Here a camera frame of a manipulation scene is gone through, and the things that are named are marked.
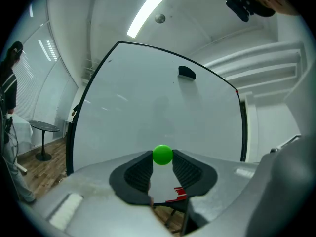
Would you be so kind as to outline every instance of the wooden floor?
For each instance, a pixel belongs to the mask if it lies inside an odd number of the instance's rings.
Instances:
[[[18,163],[28,170],[28,173],[24,175],[24,179],[37,198],[45,195],[51,188],[58,185],[62,178],[67,177],[65,158],[66,138],[46,144],[45,151],[52,156],[50,161],[39,161],[35,158],[35,154],[41,152],[41,147],[17,158]],[[164,206],[157,206],[154,209],[157,219],[162,224],[167,221],[171,212],[171,208]],[[180,229],[183,218],[184,214],[177,211],[172,217],[169,230]]]

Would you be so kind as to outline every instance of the white ceiling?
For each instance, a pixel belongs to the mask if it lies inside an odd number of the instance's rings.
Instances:
[[[95,0],[91,20],[91,57],[102,60],[119,41],[145,43],[189,55],[226,35],[261,23],[256,17],[242,22],[226,0],[164,0],[147,19],[135,39],[127,30],[146,0]],[[166,16],[163,24],[154,16]]]

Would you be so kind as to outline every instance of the whiteboard frame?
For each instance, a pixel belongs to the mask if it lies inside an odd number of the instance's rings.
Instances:
[[[165,50],[163,48],[159,48],[159,47],[155,47],[155,46],[151,46],[151,45],[146,45],[146,44],[141,44],[141,43],[136,43],[136,42],[128,42],[128,41],[118,41],[112,48],[111,50],[107,53],[107,55],[103,58],[103,60],[101,61],[101,63],[99,64],[98,68],[95,70],[95,72],[93,73],[87,87],[85,88],[84,92],[83,92],[83,95],[81,97],[81,100],[79,102],[79,105],[78,105],[78,109],[77,109],[77,113],[76,113],[76,120],[73,121],[73,131],[71,133],[71,137],[70,137],[70,140],[69,140],[69,144],[66,146],[66,171],[67,171],[67,175],[70,175],[74,172],[74,161],[73,161],[73,149],[74,149],[74,140],[75,140],[75,133],[76,133],[76,127],[77,127],[77,120],[78,118],[80,117],[80,111],[81,111],[81,107],[83,105],[83,102],[84,102],[84,99],[88,93],[88,90],[94,80],[94,78],[96,77],[96,75],[98,74],[100,68],[103,66],[104,62],[107,60],[107,58],[110,56],[110,54],[115,50],[115,48],[119,45],[119,44],[130,44],[130,45],[139,45],[139,46],[145,46],[145,47],[150,47],[150,48],[154,48],[154,49],[157,49],[157,50],[160,50],[160,51],[163,51],[163,52],[167,52],[167,53],[170,53],[170,54],[173,54],[173,55],[176,55],[182,59],[185,59],[185,60],[188,60],[198,66],[200,66],[201,68],[211,72],[212,74],[214,74],[215,76],[217,76],[218,78],[220,78],[221,80],[223,80],[225,83],[229,84],[233,89],[235,89],[236,91],[236,94],[238,96],[238,100],[239,100],[239,107],[240,107],[240,97],[239,97],[239,93],[238,93],[238,90],[232,85],[230,84],[228,81],[226,81],[224,78],[222,78],[221,76],[219,76],[218,74],[216,74],[215,72],[209,70],[208,68],[204,67],[203,65],[187,58],[187,57],[184,57],[180,54],[177,54],[177,53],[174,53],[174,52],[171,52],[171,51],[168,51],[168,50]],[[244,143],[242,144],[241,146],[241,152],[240,152],[240,155],[245,155],[246,152],[244,152],[245,150],[245,146],[244,146]]]

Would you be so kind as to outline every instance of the green ball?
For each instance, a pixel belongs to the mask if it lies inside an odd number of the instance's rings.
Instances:
[[[171,162],[173,157],[172,149],[167,145],[156,146],[153,150],[153,160],[159,165],[166,165]]]

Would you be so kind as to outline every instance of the round table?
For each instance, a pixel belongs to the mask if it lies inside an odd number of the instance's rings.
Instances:
[[[37,153],[35,155],[36,159],[40,160],[40,161],[48,161],[51,159],[51,155],[50,154],[46,154],[45,153],[45,148],[44,148],[44,136],[45,136],[45,132],[59,132],[60,129],[52,124],[48,124],[45,122],[41,122],[41,121],[35,121],[32,120],[30,121],[30,125],[38,130],[41,130],[41,153]]]

